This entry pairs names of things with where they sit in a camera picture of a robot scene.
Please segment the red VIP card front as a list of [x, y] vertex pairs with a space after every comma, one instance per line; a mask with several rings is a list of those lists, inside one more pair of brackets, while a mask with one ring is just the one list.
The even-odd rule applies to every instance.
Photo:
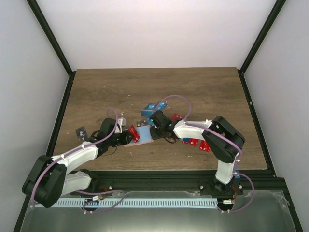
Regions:
[[128, 130], [133, 135], [133, 142], [137, 143], [139, 141], [139, 139], [140, 139], [140, 135], [138, 134], [138, 132], [135, 129], [135, 127], [133, 125], [131, 125]]

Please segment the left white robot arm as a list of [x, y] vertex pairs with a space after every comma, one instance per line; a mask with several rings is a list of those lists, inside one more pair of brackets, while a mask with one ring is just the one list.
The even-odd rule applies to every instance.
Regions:
[[28, 174], [22, 192], [33, 203], [49, 208], [66, 194], [83, 190], [87, 195], [98, 191], [98, 182], [89, 171], [77, 171], [82, 164], [95, 160], [109, 147], [136, 143], [140, 136], [134, 126], [124, 129], [125, 119], [106, 118], [100, 128], [84, 141], [61, 155], [37, 158]]

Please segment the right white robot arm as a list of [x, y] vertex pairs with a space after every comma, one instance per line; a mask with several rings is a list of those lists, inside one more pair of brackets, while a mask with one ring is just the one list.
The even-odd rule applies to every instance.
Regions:
[[244, 136], [236, 130], [225, 118], [217, 116], [213, 120], [187, 121], [171, 120], [162, 111], [156, 111], [150, 116], [154, 123], [150, 127], [152, 139], [197, 139], [208, 144], [214, 156], [218, 159], [214, 188], [221, 195], [232, 189], [231, 181], [236, 176], [236, 164], [242, 156], [245, 144]]

